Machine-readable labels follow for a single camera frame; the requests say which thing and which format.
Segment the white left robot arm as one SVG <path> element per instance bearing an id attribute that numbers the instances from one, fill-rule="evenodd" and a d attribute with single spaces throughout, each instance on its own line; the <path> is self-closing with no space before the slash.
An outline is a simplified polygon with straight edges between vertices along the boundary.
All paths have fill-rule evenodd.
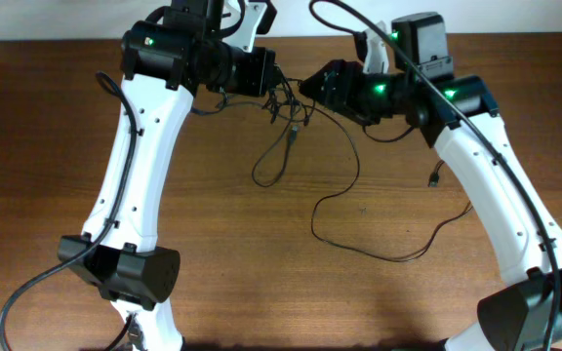
<path id="1" fill-rule="evenodd" d="M 260 97 L 275 54 L 256 45 L 276 17 L 268 1 L 174 1 L 136 22 L 121 42 L 118 130 L 99 197 L 58 257 L 125 322 L 136 350 L 179 350 L 170 296 L 181 257 L 157 244 L 158 214 L 181 127 L 199 86 Z"/>

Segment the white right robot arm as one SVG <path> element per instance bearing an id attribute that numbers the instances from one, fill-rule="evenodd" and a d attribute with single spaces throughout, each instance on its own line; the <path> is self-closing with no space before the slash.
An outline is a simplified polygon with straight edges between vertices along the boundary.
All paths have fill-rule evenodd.
<path id="1" fill-rule="evenodd" d="M 493 95 L 481 78 L 455 75 L 437 13 L 369 23 L 354 41 L 357 60 L 328 62 L 301 93 L 362 127 L 403 115 L 461 183 L 505 284 L 437 348 L 549 349 L 562 339 L 562 229 L 521 167 Z"/>

